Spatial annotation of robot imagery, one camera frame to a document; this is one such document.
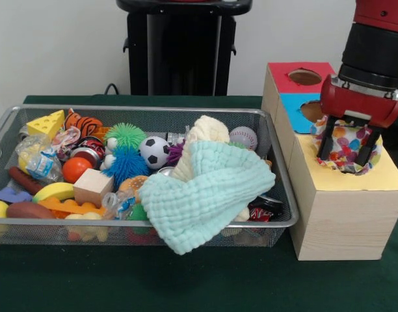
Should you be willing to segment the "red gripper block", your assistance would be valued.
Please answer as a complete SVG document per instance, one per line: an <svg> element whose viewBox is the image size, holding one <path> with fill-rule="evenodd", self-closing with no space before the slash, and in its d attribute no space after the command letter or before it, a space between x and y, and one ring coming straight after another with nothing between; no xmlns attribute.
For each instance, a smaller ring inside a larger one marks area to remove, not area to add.
<svg viewBox="0 0 398 312"><path fill-rule="evenodd" d="M360 141L355 163L365 166L380 137L380 128L387 128L398 118L398 90L383 91L360 86L328 75L321 88L321 110L329 115L317 152L322 161L329 158L333 148L332 134L336 118L345 116L361 119L367 124L357 124L356 137Z"/></svg>

